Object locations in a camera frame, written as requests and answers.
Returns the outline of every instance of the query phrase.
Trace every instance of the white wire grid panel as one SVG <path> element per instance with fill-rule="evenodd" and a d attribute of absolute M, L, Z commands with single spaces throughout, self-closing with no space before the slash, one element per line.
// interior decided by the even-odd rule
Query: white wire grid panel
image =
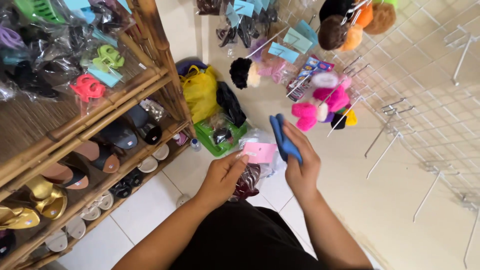
<path fill-rule="evenodd" d="M 306 9 L 299 0 L 278 2 L 281 23 L 305 20 L 313 29 L 319 27 L 318 10 Z M 359 70 L 369 63 L 353 78 L 353 96 L 383 122 L 388 115 L 381 108 L 405 98 L 393 107 L 397 112 L 413 109 L 395 115 L 386 130 L 398 133 L 426 170 L 440 174 L 460 204 L 478 209 L 480 1 L 400 0 L 396 15 L 393 27 L 381 35 L 364 33 L 354 51 L 335 54 L 317 46 L 314 52 L 335 63 L 338 72 L 359 56 L 352 67 Z M 464 52 L 455 86 L 452 78 Z"/>

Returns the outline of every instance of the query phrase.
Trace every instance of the green plastic basket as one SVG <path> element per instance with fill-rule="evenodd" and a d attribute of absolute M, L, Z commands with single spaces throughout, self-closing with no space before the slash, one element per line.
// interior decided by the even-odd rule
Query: green plastic basket
<path fill-rule="evenodd" d="M 243 123 L 240 128 L 237 128 L 234 124 L 228 123 L 227 128 L 232 132 L 233 135 L 233 142 L 230 143 L 229 141 L 224 141 L 219 145 L 214 145 L 212 139 L 208 136 L 213 132 L 211 127 L 206 127 L 207 125 L 203 124 L 206 120 L 201 120 L 200 122 L 196 123 L 194 126 L 195 131 L 197 132 L 197 138 L 205 146 L 212 155 L 215 157 L 220 157 L 225 154 L 230 149 L 234 148 L 238 143 L 239 139 L 247 133 L 248 124 L 247 122 Z"/>
<path fill-rule="evenodd" d="M 18 9 L 30 20 L 37 22 L 39 17 L 45 21 L 61 25 L 65 19 L 58 13 L 50 0 L 15 0 Z"/>

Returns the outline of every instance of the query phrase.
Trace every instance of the plastic bottle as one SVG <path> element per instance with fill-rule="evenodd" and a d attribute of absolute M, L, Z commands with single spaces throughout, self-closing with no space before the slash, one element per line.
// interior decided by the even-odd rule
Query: plastic bottle
<path fill-rule="evenodd" d="M 190 142 L 190 146 L 193 148 L 195 152 L 202 150 L 202 145 L 197 139 L 192 139 L 192 141 Z"/>

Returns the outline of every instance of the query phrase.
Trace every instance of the lime green hair clip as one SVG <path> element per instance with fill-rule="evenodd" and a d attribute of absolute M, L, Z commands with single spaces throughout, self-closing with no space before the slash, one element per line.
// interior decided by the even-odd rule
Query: lime green hair clip
<path fill-rule="evenodd" d="M 125 58 L 111 45 L 103 45 L 97 51 L 98 57 L 93 59 L 93 64 L 103 72 L 108 72 L 109 68 L 118 69 L 125 63 Z"/>
<path fill-rule="evenodd" d="M 65 23 L 65 19 L 58 13 L 50 0 L 15 0 L 15 4 L 26 17 L 34 22 L 41 17 L 53 24 Z"/>

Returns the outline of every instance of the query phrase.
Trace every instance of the white tile floor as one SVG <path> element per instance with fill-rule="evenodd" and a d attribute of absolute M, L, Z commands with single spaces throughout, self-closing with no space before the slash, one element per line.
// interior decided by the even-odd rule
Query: white tile floor
<path fill-rule="evenodd" d="M 214 158 L 204 147 L 200 152 L 193 152 L 191 148 L 185 150 L 85 236 L 72 252 L 58 259 L 58 263 L 68 270 L 112 268 L 176 209 L 175 204 L 181 194 L 195 195 Z M 278 211 L 304 249 L 315 256 L 303 213 L 285 181 L 284 173 L 264 179 L 259 187 L 260 194 L 247 200 L 254 206 Z"/>

